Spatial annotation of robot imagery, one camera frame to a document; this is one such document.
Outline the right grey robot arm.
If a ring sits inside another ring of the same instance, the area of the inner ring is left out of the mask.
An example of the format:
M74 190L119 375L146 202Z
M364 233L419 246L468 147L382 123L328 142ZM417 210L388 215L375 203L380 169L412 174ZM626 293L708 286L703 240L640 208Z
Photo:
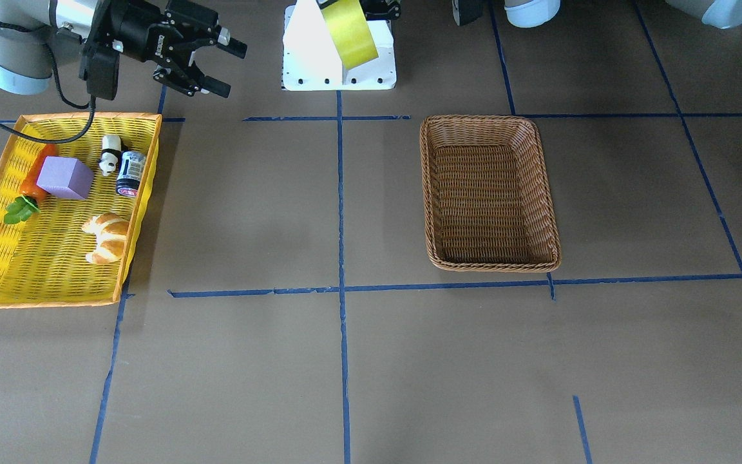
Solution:
M165 8L148 1L0 1L0 89L14 94L45 91L53 56L76 53L79 77L94 98L115 99L121 56L154 62L153 79L186 96L228 97L230 86L196 64L203 47L247 55L218 12L191 1Z

